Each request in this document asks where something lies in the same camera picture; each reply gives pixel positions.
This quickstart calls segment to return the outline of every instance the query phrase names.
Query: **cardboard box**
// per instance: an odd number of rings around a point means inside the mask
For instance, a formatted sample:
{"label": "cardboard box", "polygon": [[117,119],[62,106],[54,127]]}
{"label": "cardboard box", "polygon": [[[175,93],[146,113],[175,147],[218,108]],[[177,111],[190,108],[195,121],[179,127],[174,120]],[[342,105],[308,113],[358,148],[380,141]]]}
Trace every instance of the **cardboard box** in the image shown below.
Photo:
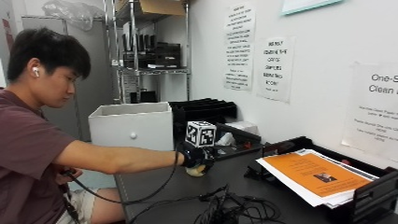
{"label": "cardboard box", "polygon": [[141,0],[142,13],[183,16],[185,9],[181,0]]}
{"label": "cardboard box", "polygon": [[101,105],[89,115],[88,124],[97,146],[174,149],[173,114],[166,102]]}
{"label": "cardboard box", "polygon": [[118,11],[123,7],[123,5],[127,3],[127,0],[115,0],[114,1],[114,10]]}

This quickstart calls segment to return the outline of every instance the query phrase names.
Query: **gray cabinet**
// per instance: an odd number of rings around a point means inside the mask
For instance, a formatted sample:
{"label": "gray cabinet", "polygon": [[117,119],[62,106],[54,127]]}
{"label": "gray cabinet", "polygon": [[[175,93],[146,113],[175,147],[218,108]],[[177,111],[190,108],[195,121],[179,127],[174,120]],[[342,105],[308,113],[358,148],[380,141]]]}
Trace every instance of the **gray cabinet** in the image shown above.
{"label": "gray cabinet", "polygon": [[110,105],[111,75],[105,44],[103,21],[94,20],[89,31],[82,31],[69,25],[65,20],[54,17],[22,17],[24,28],[46,27],[64,35],[73,35],[85,47],[90,57],[90,74],[76,81],[73,100],[60,108],[44,108],[48,120],[68,134],[82,141],[90,141],[88,116],[99,105]]}

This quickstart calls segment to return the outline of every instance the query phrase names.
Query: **black desk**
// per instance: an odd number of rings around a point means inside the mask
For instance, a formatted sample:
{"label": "black desk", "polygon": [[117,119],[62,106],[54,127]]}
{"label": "black desk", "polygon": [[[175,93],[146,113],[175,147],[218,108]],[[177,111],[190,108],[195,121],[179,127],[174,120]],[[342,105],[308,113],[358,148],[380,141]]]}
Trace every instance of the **black desk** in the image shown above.
{"label": "black desk", "polygon": [[[331,223],[326,219],[326,207],[312,208],[286,187],[277,188],[263,182],[245,178],[246,166],[257,159],[255,153],[219,161],[202,177],[191,177],[178,167],[163,191],[147,202],[123,207],[125,218],[129,220],[153,202],[197,196],[229,184],[230,191],[237,195],[251,195],[267,199],[281,210],[281,221],[289,224]],[[115,183],[122,201],[131,201],[150,194],[170,175],[171,168],[142,172],[131,175],[115,175]],[[198,200],[178,202],[151,209],[137,219],[138,224],[190,224],[203,212],[207,203]],[[382,219],[380,224],[396,224],[398,215]]]}

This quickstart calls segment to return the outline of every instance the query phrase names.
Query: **man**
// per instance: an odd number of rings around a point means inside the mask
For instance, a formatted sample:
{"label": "man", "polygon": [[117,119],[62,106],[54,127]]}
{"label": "man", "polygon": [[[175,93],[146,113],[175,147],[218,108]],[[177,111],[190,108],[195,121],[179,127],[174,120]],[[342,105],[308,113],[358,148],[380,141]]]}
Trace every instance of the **man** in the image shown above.
{"label": "man", "polygon": [[[123,220],[117,203],[96,199],[88,192],[64,196],[60,186],[70,178],[60,175],[74,168],[105,174],[134,173],[174,164],[175,152],[137,147],[98,147],[73,139],[44,118],[41,106],[60,108],[74,93],[74,80],[86,78],[89,56],[78,41],[46,28],[16,36],[9,53],[9,85],[0,90],[0,223],[74,223],[66,201],[81,223]],[[191,167],[202,151],[178,152],[178,165]],[[98,189],[118,201],[114,189]]]}

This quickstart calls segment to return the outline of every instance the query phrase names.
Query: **maroon t-shirt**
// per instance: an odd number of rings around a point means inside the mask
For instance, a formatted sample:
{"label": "maroon t-shirt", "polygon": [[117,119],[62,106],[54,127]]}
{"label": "maroon t-shirt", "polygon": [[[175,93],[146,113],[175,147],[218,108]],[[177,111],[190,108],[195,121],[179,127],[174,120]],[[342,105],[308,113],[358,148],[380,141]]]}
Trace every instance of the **maroon t-shirt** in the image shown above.
{"label": "maroon t-shirt", "polygon": [[10,91],[0,90],[0,223],[54,223],[65,212],[50,162],[72,141]]}

